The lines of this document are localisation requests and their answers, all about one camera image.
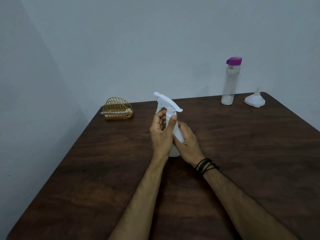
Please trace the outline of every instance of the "bracelet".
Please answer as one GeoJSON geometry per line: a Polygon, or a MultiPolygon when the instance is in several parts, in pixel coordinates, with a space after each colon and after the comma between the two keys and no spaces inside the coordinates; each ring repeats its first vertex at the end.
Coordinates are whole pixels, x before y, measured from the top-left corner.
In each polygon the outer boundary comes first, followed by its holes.
{"type": "Polygon", "coordinates": [[[203,177],[203,174],[211,169],[217,169],[219,170],[220,167],[217,166],[214,162],[211,161],[210,158],[205,158],[202,159],[196,166],[195,169],[198,171],[198,173],[203,177]]]}

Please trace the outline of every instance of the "person's right arm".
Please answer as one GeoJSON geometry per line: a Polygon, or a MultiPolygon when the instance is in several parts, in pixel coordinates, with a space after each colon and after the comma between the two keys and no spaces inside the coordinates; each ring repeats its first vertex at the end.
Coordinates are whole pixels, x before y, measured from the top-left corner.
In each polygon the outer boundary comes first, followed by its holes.
{"type": "MultiPolygon", "coordinates": [[[[173,142],[182,158],[195,167],[205,157],[190,127],[185,123],[178,123],[185,141],[181,143],[174,136],[173,142]]],[[[243,240],[297,240],[284,225],[217,169],[205,172],[203,177],[225,208],[243,240]]]]}

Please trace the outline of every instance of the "hand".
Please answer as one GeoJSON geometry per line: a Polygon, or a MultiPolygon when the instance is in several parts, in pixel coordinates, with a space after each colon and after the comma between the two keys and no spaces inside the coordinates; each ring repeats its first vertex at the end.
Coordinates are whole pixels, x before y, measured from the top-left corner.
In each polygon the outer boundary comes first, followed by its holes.
{"type": "Polygon", "coordinates": [[[177,116],[173,115],[170,118],[168,127],[166,127],[166,110],[156,113],[150,127],[150,135],[152,140],[153,158],[163,159],[165,162],[169,158],[169,153],[172,146],[172,131],[177,123],[177,116]]]}
{"type": "Polygon", "coordinates": [[[195,167],[198,162],[205,159],[202,151],[199,147],[198,141],[192,130],[186,123],[178,122],[179,128],[182,132],[184,142],[181,143],[175,135],[173,135],[173,143],[181,154],[182,158],[193,167],[195,167]]]}

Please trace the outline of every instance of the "wooden table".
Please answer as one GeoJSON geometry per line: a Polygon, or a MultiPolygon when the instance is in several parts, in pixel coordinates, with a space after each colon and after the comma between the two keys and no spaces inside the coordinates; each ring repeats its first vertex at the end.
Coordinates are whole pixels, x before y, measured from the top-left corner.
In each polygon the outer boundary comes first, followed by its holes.
{"type": "MultiPolygon", "coordinates": [[[[207,157],[301,239],[320,239],[320,133],[270,95],[231,106],[221,96],[177,99],[178,120],[207,157]]],[[[101,109],[21,216],[8,239],[107,239],[152,156],[157,102],[132,104],[128,121],[101,109]]],[[[182,158],[162,175],[150,239],[240,239],[208,184],[182,158]]]]}

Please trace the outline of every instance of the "person's left hand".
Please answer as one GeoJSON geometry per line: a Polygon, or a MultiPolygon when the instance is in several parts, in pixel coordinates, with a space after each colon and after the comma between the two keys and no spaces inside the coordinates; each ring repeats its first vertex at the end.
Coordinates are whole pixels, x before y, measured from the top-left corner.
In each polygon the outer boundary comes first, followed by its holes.
{"type": "Polygon", "coordinates": [[[177,116],[173,115],[170,118],[168,127],[166,127],[166,110],[156,113],[150,127],[150,135],[152,140],[153,157],[168,160],[172,146],[172,131],[177,123],[177,116]]]}

